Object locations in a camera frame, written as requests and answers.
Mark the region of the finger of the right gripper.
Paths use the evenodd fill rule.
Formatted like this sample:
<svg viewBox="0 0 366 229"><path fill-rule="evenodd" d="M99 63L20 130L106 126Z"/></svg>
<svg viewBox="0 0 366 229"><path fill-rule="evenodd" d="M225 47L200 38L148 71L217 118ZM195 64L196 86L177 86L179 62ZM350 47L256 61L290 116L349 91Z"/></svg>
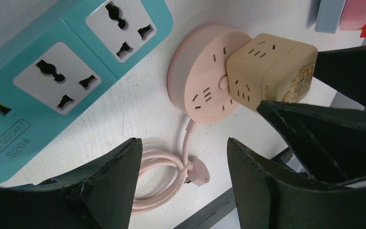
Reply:
<svg viewBox="0 0 366 229"><path fill-rule="evenodd" d="M314 179L366 180L366 111L273 101L261 102L257 111Z"/></svg>
<svg viewBox="0 0 366 229"><path fill-rule="evenodd" d="M366 45L319 52L314 77L366 108Z"/></svg>

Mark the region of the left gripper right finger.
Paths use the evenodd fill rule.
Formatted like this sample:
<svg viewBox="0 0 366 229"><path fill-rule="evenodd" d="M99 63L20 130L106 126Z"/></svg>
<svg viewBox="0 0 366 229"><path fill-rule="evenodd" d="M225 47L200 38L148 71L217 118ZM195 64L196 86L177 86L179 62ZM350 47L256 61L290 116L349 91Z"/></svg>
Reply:
<svg viewBox="0 0 366 229"><path fill-rule="evenodd" d="M234 138L227 160L243 229L366 229L366 187L302 176Z"/></svg>

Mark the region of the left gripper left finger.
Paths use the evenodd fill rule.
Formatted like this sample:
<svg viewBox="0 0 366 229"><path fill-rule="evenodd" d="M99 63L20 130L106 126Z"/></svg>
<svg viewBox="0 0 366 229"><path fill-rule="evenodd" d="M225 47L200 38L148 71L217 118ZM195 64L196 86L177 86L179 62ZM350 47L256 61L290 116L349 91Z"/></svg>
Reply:
<svg viewBox="0 0 366 229"><path fill-rule="evenodd" d="M130 138L37 185L0 187L0 229L128 228L141 158L141 139Z"/></svg>

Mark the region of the pink power strip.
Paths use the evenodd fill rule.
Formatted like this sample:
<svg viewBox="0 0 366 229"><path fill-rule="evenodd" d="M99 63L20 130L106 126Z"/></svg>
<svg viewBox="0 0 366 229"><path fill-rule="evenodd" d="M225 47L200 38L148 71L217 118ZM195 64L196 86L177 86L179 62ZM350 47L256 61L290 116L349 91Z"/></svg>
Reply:
<svg viewBox="0 0 366 229"><path fill-rule="evenodd" d="M366 25L366 0L347 0L341 15L341 31L358 31Z"/></svg>

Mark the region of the beige cube adapter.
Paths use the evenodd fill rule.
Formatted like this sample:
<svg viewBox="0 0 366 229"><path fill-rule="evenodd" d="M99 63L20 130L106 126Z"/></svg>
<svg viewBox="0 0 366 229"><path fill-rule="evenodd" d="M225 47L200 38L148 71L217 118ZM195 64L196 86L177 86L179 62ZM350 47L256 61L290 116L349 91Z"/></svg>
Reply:
<svg viewBox="0 0 366 229"><path fill-rule="evenodd" d="M317 56L313 45L261 33L227 60L231 98L252 111L261 101L298 103L310 90Z"/></svg>

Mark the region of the teal power strip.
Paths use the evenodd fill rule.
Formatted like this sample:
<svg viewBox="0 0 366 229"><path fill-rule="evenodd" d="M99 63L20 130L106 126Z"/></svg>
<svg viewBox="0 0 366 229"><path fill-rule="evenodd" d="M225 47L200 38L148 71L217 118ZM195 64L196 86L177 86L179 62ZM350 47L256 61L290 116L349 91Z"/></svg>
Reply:
<svg viewBox="0 0 366 229"><path fill-rule="evenodd" d="M0 48L0 183L172 31L163 0L60 0Z"/></svg>

